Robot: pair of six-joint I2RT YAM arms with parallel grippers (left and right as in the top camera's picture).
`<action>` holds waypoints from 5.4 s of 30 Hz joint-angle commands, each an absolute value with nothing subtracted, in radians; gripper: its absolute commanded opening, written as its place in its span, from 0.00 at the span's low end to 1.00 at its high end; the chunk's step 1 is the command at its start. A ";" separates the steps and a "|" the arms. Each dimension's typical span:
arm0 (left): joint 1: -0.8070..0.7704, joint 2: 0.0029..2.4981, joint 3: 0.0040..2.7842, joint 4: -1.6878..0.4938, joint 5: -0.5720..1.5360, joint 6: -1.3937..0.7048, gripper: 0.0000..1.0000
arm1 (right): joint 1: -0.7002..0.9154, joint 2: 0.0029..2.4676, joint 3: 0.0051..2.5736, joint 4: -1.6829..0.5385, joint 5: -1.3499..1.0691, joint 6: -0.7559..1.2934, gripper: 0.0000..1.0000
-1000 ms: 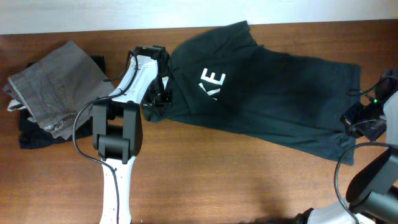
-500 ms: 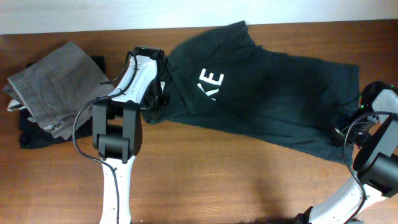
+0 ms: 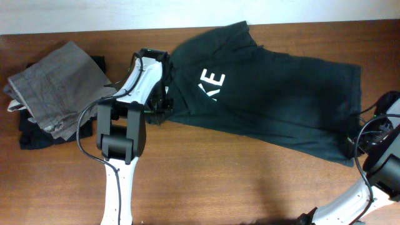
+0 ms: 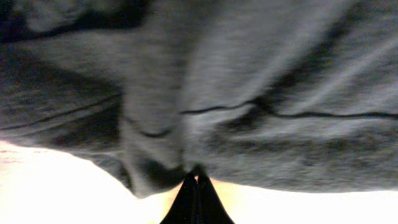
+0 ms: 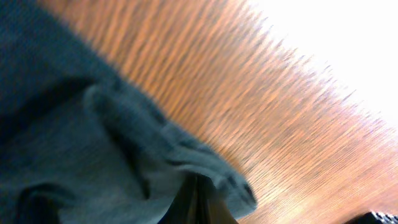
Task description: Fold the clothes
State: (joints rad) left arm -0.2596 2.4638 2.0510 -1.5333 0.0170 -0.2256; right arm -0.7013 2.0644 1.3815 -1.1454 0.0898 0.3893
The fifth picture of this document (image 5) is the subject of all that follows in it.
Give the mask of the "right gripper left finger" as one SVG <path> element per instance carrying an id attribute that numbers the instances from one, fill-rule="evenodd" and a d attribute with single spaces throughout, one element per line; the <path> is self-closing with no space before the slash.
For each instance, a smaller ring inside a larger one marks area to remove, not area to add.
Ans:
<path id="1" fill-rule="evenodd" d="M 188 176 L 158 224 L 196 224 L 197 178 Z"/>

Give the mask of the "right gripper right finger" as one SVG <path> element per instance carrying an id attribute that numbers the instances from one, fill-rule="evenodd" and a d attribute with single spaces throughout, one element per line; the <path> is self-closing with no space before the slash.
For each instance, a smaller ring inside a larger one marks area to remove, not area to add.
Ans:
<path id="1" fill-rule="evenodd" d="M 212 180 L 205 176 L 197 178 L 196 219 L 198 224 L 238 224 Z"/>

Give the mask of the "black Nike t-shirt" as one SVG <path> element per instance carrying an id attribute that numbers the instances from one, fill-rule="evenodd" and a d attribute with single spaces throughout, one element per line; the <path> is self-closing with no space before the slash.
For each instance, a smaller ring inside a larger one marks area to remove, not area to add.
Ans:
<path id="1" fill-rule="evenodd" d="M 158 223 L 188 176 L 247 180 L 33 1 L 1 2 L 1 222 Z"/>

